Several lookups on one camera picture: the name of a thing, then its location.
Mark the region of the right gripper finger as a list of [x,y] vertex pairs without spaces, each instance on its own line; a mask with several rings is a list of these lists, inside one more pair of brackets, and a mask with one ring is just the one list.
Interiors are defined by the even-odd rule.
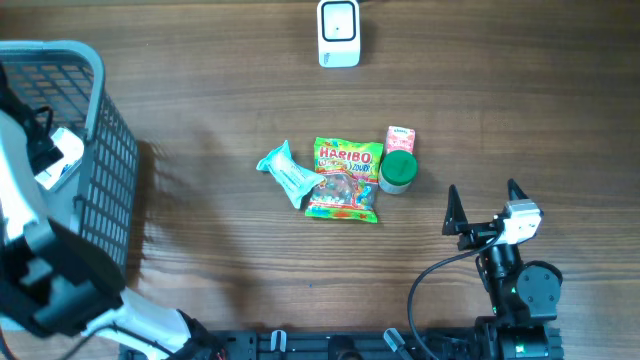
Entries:
[[464,208],[457,187],[452,184],[448,190],[448,202],[445,212],[442,234],[447,236],[461,235],[469,231]]
[[528,198],[528,196],[513,178],[508,180],[507,189],[510,201],[526,200]]

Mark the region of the green lid jar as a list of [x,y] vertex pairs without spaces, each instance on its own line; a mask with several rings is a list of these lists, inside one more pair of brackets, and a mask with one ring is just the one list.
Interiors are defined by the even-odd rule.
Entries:
[[379,169],[379,186],[388,194],[407,191],[418,173],[415,156],[404,150],[396,150],[384,156]]

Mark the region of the Haribo gummy candy bag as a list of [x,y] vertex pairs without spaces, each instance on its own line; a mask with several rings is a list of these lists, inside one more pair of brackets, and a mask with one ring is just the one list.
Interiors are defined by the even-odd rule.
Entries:
[[314,170],[325,180],[311,192],[305,215],[376,224],[375,195],[383,144],[317,137]]

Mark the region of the teal snack pack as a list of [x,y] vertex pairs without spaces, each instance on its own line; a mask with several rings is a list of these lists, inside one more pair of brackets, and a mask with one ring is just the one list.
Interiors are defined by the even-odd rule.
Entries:
[[293,160],[287,140],[261,159],[256,169],[262,172],[269,172],[275,181],[282,186],[293,207],[297,210],[301,208],[303,198],[315,186],[325,181],[323,175],[306,169]]

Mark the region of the white plaster pack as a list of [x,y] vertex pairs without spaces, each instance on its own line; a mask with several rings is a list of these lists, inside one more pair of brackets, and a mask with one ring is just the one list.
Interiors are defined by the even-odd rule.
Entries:
[[62,157],[35,176],[36,181],[47,191],[61,187],[82,162],[83,140],[67,128],[57,128],[50,136]]

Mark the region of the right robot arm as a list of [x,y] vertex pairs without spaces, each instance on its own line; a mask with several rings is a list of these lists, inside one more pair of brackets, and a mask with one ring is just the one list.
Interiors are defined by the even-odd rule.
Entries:
[[473,359],[561,359],[557,319],[563,276],[544,261],[522,260],[519,246],[536,237],[544,212],[519,187],[507,182],[508,201],[488,222],[471,223],[457,188],[449,187],[442,233],[459,237],[457,247],[475,257],[492,305],[470,331]]

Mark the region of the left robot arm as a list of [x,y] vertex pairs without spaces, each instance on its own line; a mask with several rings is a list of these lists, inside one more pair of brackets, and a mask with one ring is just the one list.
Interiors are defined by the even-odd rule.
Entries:
[[110,257],[55,221],[31,154],[51,150],[38,110],[1,83],[1,311],[35,336],[101,336],[151,359],[218,359],[197,320],[128,289]]

